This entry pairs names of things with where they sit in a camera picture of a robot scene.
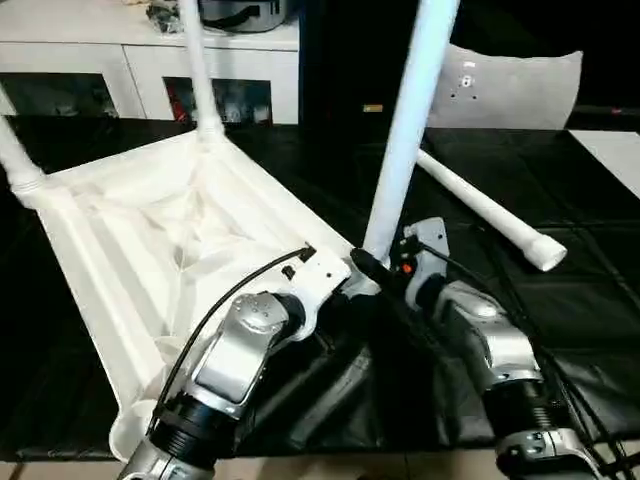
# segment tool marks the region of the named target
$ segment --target chair backrest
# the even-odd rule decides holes
[[[582,52],[491,57],[449,45],[430,127],[561,130],[578,96]]]

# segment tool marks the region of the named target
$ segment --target white plastic pipe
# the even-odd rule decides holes
[[[197,0],[180,0],[180,19],[189,52],[193,94],[198,109],[198,132],[208,138],[210,133],[223,132],[222,120],[216,110],[211,79],[207,72],[204,56],[202,24],[198,13]]]
[[[7,120],[0,115],[0,164],[7,172],[11,190],[22,198],[42,185],[45,175],[27,155]]]
[[[369,216],[364,249],[385,260],[427,125],[459,0],[421,0]]]
[[[562,244],[520,220],[422,150],[418,152],[418,165],[513,242],[543,272],[558,265],[567,254]]]

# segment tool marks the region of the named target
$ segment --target white chair leg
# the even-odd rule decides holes
[[[46,175],[31,161],[2,115],[0,115],[0,164],[7,172],[13,193],[25,206],[29,206],[28,197],[44,184]]]

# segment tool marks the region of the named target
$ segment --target black ribbed joint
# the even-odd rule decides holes
[[[158,420],[149,440],[159,449],[203,470],[233,449],[235,421],[195,398],[180,394]]]
[[[501,383],[485,392],[482,401],[498,440],[517,432],[570,426],[566,407],[550,399],[539,380]]]

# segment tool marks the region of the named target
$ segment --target reflective black surface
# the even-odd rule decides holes
[[[180,134],[172,122],[18,118],[56,171]],[[359,245],[384,132],[231,129],[250,157]],[[640,435],[640,200],[566,132],[432,130],[424,147],[569,248],[547,274],[416,170],[403,222],[444,217],[451,255],[490,279],[617,437]],[[0,458],[108,458],[117,412],[37,216],[0,188]],[[238,455],[475,446],[492,433],[464,368],[407,340],[394,312],[357,299],[324,309],[318,334],[278,354],[236,438]]]

